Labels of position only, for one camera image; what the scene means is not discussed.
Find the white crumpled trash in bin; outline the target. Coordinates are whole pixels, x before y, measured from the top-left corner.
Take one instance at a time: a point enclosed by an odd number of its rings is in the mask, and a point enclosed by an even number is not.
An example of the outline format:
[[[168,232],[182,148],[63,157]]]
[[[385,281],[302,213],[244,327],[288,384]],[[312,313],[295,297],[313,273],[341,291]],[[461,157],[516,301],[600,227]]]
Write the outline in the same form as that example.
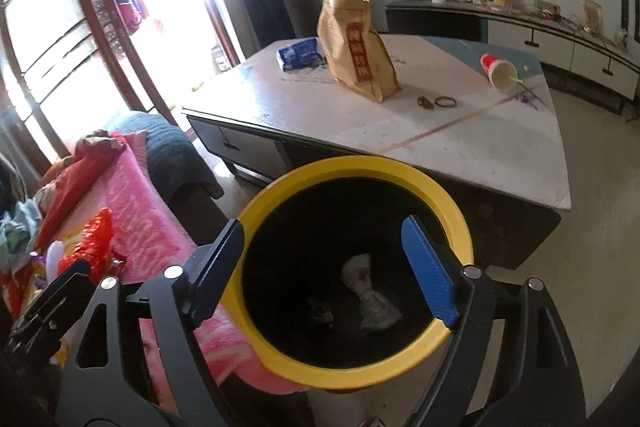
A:
[[[384,331],[402,317],[399,309],[373,288],[371,259],[368,254],[349,259],[343,267],[343,282],[359,299],[360,327]]]

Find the yellow rimmed trash bin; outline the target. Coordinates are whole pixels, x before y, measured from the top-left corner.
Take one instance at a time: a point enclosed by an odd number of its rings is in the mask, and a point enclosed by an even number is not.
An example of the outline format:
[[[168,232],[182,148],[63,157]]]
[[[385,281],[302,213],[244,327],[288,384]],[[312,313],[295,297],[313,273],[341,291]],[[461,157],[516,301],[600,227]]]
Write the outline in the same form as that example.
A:
[[[222,304],[270,372],[303,387],[356,390],[430,357],[448,329],[424,300],[401,245],[416,216],[434,246],[474,260],[452,197],[427,174],[374,156],[312,162],[271,183],[241,212],[244,251]],[[373,288],[402,313],[384,331],[360,327],[345,263],[371,259]]]

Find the pink patterned blanket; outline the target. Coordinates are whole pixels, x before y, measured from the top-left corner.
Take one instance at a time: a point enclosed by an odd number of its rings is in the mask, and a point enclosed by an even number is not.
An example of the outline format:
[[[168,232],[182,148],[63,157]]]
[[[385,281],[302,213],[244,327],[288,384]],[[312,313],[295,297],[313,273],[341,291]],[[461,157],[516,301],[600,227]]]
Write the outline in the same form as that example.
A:
[[[168,265],[186,262],[196,245],[151,182],[146,169],[145,133],[112,135],[126,141],[126,150],[94,182],[51,243],[62,241],[64,251],[71,253],[77,244],[74,233],[101,208],[110,208],[115,231],[112,245],[116,253],[127,258],[120,276],[124,283],[138,283],[156,277]],[[272,395],[292,395],[304,389],[262,365],[224,307],[217,308],[214,316],[196,330],[195,337],[218,384],[234,375]]]

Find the red crinkled wrapper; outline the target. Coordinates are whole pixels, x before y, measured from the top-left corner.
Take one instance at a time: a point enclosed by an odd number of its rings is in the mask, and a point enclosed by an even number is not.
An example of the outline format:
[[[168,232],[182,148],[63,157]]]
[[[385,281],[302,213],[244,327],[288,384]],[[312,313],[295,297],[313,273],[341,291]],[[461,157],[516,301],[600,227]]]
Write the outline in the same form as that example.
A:
[[[82,239],[70,254],[64,254],[56,265],[56,274],[61,275],[76,260],[85,260],[90,267],[89,277],[98,285],[104,277],[119,275],[124,271],[127,258],[116,253],[112,243],[115,231],[113,213],[110,208],[101,208],[86,222]]]

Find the light blue cloth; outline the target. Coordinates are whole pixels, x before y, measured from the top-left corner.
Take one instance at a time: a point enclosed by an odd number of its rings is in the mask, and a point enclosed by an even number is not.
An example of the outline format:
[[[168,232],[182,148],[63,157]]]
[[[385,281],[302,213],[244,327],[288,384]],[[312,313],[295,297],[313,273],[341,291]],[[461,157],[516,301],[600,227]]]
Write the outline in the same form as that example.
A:
[[[24,268],[35,250],[42,214],[33,199],[17,202],[13,212],[1,218],[1,273],[16,273]]]

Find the dark blue quilted cushion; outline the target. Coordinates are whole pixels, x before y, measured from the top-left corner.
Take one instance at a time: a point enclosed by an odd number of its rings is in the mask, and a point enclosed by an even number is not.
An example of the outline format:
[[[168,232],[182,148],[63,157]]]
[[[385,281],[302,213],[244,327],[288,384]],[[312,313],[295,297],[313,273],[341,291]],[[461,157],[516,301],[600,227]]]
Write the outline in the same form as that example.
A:
[[[198,153],[186,134],[160,114],[128,112],[112,118],[107,131],[146,135],[146,169],[151,182],[165,202],[186,186],[197,185],[213,199],[224,196],[213,170]]]

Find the white coffee table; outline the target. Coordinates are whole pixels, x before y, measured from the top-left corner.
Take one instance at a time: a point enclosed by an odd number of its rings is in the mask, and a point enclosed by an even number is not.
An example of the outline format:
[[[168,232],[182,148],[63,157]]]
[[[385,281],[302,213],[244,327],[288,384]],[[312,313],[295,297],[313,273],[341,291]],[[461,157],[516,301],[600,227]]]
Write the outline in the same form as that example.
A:
[[[532,54],[438,37],[388,35],[400,91],[378,103],[324,67],[283,72],[276,46],[218,75],[183,104],[198,139],[234,173],[268,183],[345,154],[396,159],[428,173],[462,210],[477,258],[514,269],[572,207],[558,117]],[[480,57],[511,62],[502,93]],[[434,103],[425,109],[416,101]]]

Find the red garment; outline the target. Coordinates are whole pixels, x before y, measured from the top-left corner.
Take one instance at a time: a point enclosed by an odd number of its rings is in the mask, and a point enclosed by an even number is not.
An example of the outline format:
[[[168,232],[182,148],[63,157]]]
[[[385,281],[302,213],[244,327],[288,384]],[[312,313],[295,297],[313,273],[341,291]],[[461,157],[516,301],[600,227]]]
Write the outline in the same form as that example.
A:
[[[81,138],[72,155],[49,169],[35,195],[42,216],[35,251],[46,249],[78,202],[124,150],[126,141],[121,136],[98,130]]]

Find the small brown trinket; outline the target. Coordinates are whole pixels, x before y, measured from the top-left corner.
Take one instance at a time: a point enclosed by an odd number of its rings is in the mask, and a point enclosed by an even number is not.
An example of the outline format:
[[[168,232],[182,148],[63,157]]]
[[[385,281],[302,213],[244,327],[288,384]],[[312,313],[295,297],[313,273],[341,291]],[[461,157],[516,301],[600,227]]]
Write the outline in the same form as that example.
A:
[[[422,108],[425,108],[425,109],[434,108],[434,103],[431,102],[426,96],[419,96],[419,98],[416,101],[418,102],[418,105],[421,106]]]

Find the red white paper cup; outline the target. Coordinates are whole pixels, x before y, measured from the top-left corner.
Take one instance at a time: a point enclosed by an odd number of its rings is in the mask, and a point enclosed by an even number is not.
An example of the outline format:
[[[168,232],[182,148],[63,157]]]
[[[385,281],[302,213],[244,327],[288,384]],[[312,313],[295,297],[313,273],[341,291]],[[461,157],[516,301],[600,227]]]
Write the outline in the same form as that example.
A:
[[[510,92],[521,83],[516,67],[511,62],[496,57],[494,54],[483,54],[480,57],[480,66],[484,69],[491,86],[502,93]]]

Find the brown paper bag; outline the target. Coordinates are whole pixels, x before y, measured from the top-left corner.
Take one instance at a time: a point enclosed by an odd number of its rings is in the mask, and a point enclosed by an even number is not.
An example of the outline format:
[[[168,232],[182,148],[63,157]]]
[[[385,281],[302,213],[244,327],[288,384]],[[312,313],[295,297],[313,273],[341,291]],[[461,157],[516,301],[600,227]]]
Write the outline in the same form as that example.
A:
[[[331,75],[346,88],[378,103],[400,91],[369,0],[322,0],[317,37]]]

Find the blue snack packet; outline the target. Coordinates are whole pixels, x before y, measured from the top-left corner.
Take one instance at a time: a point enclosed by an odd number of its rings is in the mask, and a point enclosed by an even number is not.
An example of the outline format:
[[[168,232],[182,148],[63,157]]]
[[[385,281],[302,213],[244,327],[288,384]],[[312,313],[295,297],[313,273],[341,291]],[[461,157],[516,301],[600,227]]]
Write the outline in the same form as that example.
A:
[[[317,38],[308,38],[277,49],[276,57],[283,72],[315,68],[324,62]]]

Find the white black tv cabinet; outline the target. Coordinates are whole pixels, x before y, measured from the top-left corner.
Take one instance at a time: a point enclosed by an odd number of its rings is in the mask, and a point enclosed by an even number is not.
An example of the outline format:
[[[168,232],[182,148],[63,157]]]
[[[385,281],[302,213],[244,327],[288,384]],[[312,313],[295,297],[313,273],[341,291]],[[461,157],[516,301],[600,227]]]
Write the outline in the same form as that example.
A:
[[[569,20],[554,22],[529,12],[496,6],[426,0],[399,0],[385,7],[394,34],[484,42],[536,55],[541,64],[596,84],[620,100],[620,113],[639,107],[639,62],[613,43],[587,34]]]

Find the brown framed glass door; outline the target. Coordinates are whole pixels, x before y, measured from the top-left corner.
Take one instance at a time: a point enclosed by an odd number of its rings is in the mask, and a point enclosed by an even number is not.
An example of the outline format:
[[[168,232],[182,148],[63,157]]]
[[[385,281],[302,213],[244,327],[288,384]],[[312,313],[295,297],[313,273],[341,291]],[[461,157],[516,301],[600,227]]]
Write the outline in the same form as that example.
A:
[[[37,171],[133,110],[186,129],[190,95],[240,61],[222,0],[1,0],[1,112]]]

